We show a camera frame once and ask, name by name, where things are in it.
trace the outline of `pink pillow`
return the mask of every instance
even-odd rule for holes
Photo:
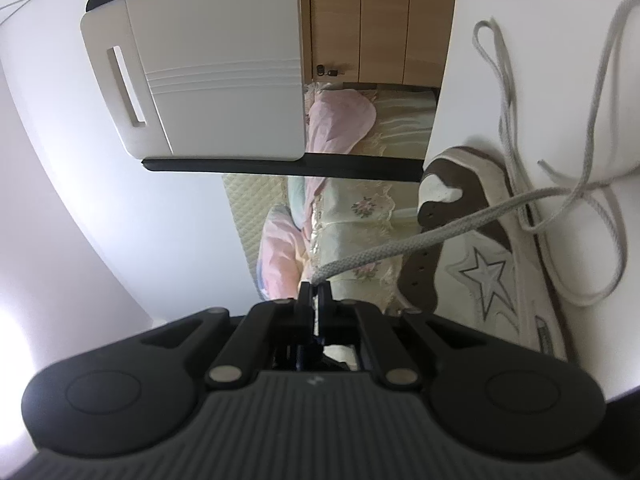
[[[275,205],[264,221],[256,269],[263,298],[296,298],[305,260],[305,242],[289,208]]]

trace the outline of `wooden cabinet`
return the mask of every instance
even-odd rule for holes
[[[404,84],[439,87],[456,0],[409,0]]]
[[[358,81],[360,0],[311,0],[312,69],[316,81]],[[339,76],[318,76],[322,64]]]
[[[360,0],[360,82],[402,84],[409,0]]]
[[[439,87],[454,1],[309,0],[311,53],[305,59],[311,67],[305,72],[315,81]],[[318,65],[325,75],[318,75]]]

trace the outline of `sneaker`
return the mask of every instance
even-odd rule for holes
[[[503,168],[471,148],[449,148],[424,171],[422,231],[511,197]],[[532,235],[510,212],[427,250],[410,254],[398,278],[404,306],[566,359],[564,337]]]

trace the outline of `star logo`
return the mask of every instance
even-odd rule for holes
[[[466,276],[471,281],[480,286],[480,300],[482,303],[482,318],[486,321],[492,303],[495,298],[499,298],[509,310],[515,312],[513,304],[509,298],[504,284],[501,282],[504,272],[505,260],[488,263],[484,256],[474,247],[474,257],[476,266],[470,269],[460,270],[460,274]]]

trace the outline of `gray shoelace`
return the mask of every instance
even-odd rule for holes
[[[356,269],[372,262],[383,260],[384,258],[427,249],[435,244],[442,243],[449,238],[478,229],[482,225],[492,222],[501,216],[516,210],[521,228],[531,234],[539,235],[543,261],[556,290],[563,298],[565,298],[565,300],[577,306],[590,306],[601,301],[612,293],[620,282],[625,270],[626,249],[611,215],[596,199],[593,198],[591,191],[598,188],[608,187],[613,182],[636,173],[638,169],[640,169],[640,163],[622,174],[616,174],[597,182],[589,182],[589,179],[593,168],[594,126],[598,115],[600,97],[602,95],[602,87],[607,74],[609,59],[613,46],[620,40],[622,30],[624,29],[629,13],[638,4],[640,4],[640,0],[623,0],[616,9],[609,25],[604,48],[600,56],[598,71],[596,73],[593,97],[591,99],[591,108],[584,146],[582,173],[577,180],[561,175],[557,171],[553,170],[545,161],[541,160],[539,161],[539,165],[543,168],[546,174],[548,174],[549,178],[555,184],[563,184],[563,186],[532,189],[533,186],[531,185],[530,179],[524,170],[524,165],[520,159],[520,155],[518,154],[516,124],[514,121],[514,84],[509,53],[504,44],[504,38],[500,31],[500,27],[497,25],[495,20],[483,20],[476,23],[476,26],[474,27],[472,43],[480,56],[489,64],[498,79],[498,84],[500,85],[501,103],[498,132],[505,152],[507,174],[514,196],[502,203],[482,209],[463,218],[459,218],[437,229],[432,229],[404,240],[389,242],[325,264],[316,270],[312,276],[311,282],[317,284],[332,276],[346,272],[347,270]],[[493,33],[496,51],[495,61],[487,54],[486,50],[478,40],[478,32],[482,28],[488,28]],[[535,202],[550,196],[566,197],[551,216],[546,219],[542,219]],[[546,241],[545,230],[548,229],[553,222],[561,219],[562,216],[564,216],[578,200],[584,200],[602,218],[602,221],[613,240],[616,251],[617,263],[613,276],[607,286],[595,294],[579,294],[569,290],[569,288],[562,282],[562,279],[556,271],[556,267],[550,255],[549,246]],[[534,221],[533,224],[530,223],[527,218],[527,205],[529,205],[529,209],[532,213]]]

